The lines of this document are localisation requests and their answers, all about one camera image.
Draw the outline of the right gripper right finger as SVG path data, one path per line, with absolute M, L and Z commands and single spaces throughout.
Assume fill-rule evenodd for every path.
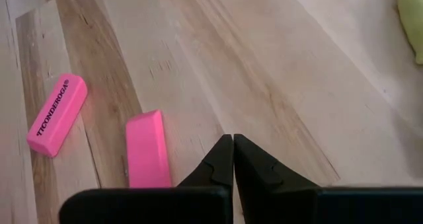
M 322 187 L 241 134 L 235 177 L 246 223 L 421 223 L 421 187 Z

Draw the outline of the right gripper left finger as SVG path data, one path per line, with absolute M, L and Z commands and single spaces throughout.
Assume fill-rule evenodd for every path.
M 173 188 L 91 189 L 68 198 L 60 223 L 232 223 L 233 138 L 222 135 Z

